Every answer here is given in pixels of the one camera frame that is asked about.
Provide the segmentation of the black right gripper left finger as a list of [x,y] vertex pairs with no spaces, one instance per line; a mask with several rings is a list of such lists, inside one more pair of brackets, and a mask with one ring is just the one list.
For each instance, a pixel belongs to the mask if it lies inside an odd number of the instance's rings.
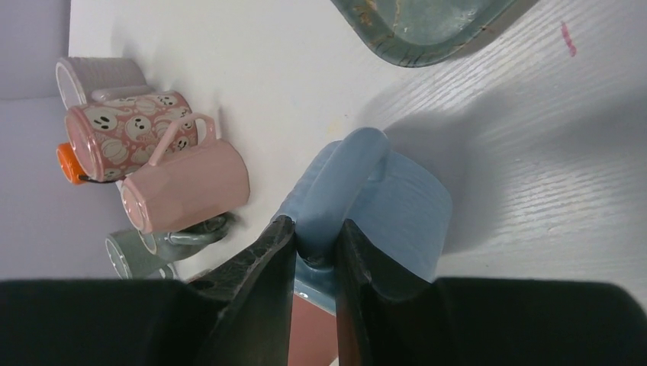
[[295,225],[200,278],[1,284],[3,365],[285,365]]

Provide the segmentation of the light blue mug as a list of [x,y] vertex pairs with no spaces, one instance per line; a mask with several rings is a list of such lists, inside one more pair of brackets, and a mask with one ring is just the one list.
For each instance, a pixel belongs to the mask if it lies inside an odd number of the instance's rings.
[[294,293],[334,314],[333,248],[345,220],[398,264],[433,282],[452,198],[428,170],[395,152],[381,130],[362,127],[315,156],[276,215],[295,223]]

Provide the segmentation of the salmon pink mug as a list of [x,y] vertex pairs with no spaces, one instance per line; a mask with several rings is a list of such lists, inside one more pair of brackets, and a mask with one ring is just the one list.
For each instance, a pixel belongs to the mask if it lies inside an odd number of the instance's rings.
[[336,317],[295,294],[288,365],[331,365],[337,355]]

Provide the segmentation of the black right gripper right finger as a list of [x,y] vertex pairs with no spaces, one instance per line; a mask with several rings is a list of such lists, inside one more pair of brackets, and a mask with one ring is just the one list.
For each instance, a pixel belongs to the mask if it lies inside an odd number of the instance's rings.
[[646,314],[613,284],[427,282],[351,220],[336,241],[341,365],[644,365]]

